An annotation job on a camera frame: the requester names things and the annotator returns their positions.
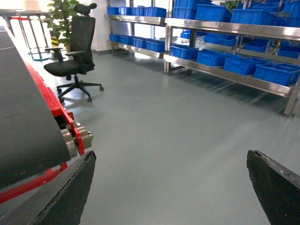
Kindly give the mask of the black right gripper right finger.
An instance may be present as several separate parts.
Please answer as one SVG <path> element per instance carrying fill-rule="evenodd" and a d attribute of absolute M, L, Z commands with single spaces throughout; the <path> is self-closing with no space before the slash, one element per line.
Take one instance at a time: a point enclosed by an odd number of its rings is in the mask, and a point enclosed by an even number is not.
<path fill-rule="evenodd" d="M 247 153 L 257 198 L 272 225 L 300 223 L 300 176 L 257 150 Z"/>

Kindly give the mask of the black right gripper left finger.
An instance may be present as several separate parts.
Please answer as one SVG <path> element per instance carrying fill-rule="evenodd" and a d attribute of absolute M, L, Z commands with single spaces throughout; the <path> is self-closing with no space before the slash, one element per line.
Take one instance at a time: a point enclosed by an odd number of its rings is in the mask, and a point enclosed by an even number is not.
<path fill-rule="evenodd" d="M 88 151 L 29 199 L 0 218 L 2 225 L 77 225 L 93 180 L 96 154 Z"/>

